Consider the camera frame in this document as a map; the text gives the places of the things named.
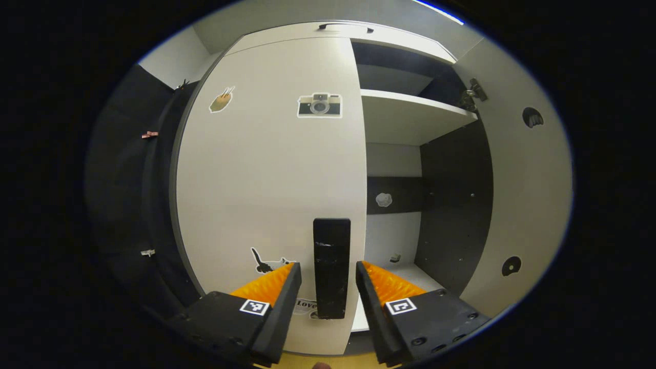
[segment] white wall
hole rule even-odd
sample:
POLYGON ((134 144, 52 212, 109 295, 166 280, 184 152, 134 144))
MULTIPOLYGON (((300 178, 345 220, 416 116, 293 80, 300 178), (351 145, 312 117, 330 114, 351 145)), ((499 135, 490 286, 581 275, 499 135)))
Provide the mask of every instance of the white wall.
POLYGON ((461 26, 411 0, 242 0, 208 15, 194 28, 207 50, 215 53, 243 34, 313 20, 359 20, 400 28, 438 41, 455 58, 483 38, 466 22, 461 26))
POLYGON ((216 61, 216 59, 221 55, 221 53, 223 53, 223 50, 205 58, 205 60, 203 60, 201 65, 198 66, 198 69, 196 70, 196 73, 192 78, 192 82, 200 81, 201 78, 203 78, 203 76, 205 75, 205 72, 207 72, 207 70, 212 66, 212 64, 214 64, 214 61, 216 61))
POLYGON ((197 81, 198 70, 209 57, 194 28, 188 27, 152 50, 139 64, 174 89, 185 79, 197 81))
MULTIPOLYGON (((419 146, 367 144, 367 176, 421 177, 419 146)), ((383 268, 414 263, 420 225, 420 211, 367 214, 365 260, 383 268), (398 263, 390 262, 394 253, 398 263)))
POLYGON ((485 248, 461 299, 488 316, 517 303, 551 264, 567 228, 573 198, 567 136, 556 109, 530 73, 490 40, 453 66, 463 81, 481 83, 476 101, 494 172, 492 218, 485 248), (522 111, 537 109, 544 125, 528 128, 522 111), (501 267, 519 256, 519 272, 501 267))

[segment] round hole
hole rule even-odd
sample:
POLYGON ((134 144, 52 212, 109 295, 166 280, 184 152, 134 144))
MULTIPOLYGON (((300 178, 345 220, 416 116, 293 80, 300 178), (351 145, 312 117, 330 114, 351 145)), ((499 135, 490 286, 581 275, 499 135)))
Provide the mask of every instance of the round hole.
POLYGON ((412 346, 423 345, 424 343, 426 343, 426 338, 425 337, 415 338, 412 341, 410 341, 410 343, 412 343, 412 346))
POLYGON ((431 352, 431 353, 436 353, 436 352, 438 352, 439 350, 442 350, 444 347, 447 347, 447 346, 446 346, 446 345, 439 345, 439 346, 433 348, 432 350, 430 350, 430 352, 431 352))
POLYGON ((522 119, 528 128, 533 128, 536 125, 544 124, 542 114, 540 114, 540 112, 534 108, 524 108, 524 111, 522 112, 522 119))

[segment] sticker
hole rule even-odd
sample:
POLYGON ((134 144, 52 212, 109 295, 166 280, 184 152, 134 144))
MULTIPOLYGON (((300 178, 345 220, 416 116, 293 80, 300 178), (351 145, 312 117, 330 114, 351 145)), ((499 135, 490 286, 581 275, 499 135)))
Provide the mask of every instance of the sticker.
POLYGON ((392 195, 380 193, 376 196, 376 204, 380 207, 388 207, 392 203, 392 195))
POLYGON ((255 262, 257 263, 255 270, 258 273, 266 274, 278 268, 284 267, 289 263, 296 263, 296 261, 287 260, 284 257, 281 257, 280 260, 278 261, 262 261, 260 260, 260 255, 257 253, 257 250, 255 248, 251 248, 251 251, 253 252, 253 257, 255 258, 255 262))
POLYGON ((417 310, 415 304, 410 301, 410 299, 400 299, 396 301, 390 301, 385 303, 387 309, 390 310, 392 315, 407 313, 408 311, 417 310))
POLYGON ((317 301, 296 298, 296 305, 294 305, 294 315, 304 315, 316 313, 317 311, 317 301))
POLYGON ((232 90, 234 89, 235 89, 234 86, 226 87, 223 90, 223 93, 221 95, 218 95, 209 105, 209 112, 218 113, 221 110, 225 109, 226 106, 228 106, 229 103, 232 101, 232 90))
POLYGON ((331 93, 313 93, 298 98, 299 118, 341 118, 342 97, 331 93))
POLYGON ((263 303, 261 301, 255 300, 246 300, 239 311, 255 315, 264 315, 268 309, 269 303, 263 303))

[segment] black rectangular block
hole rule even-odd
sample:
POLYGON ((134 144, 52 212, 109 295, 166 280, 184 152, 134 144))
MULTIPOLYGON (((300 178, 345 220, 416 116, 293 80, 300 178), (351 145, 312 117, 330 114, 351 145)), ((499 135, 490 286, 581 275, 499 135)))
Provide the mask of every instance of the black rectangular block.
POLYGON ((343 319, 351 220, 314 219, 314 283, 319 319, 343 319))

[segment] cat sticker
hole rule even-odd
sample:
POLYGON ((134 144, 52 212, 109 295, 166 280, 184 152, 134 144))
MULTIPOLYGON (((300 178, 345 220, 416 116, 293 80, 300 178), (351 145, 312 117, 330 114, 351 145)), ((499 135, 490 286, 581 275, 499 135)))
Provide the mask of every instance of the cat sticker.
POLYGON ((255 262, 257 263, 255 270, 258 273, 266 274, 278 268, 282 268, 289 263, 296 263, 296 261, 287 260, 284 257, 281 257, 280 260, 277 261, 262 261, 260 259, 260 255, 257 253, 257 250, 255 248, 251 248, 251 251, 253 252, 253 257, 255 258, 255 262))

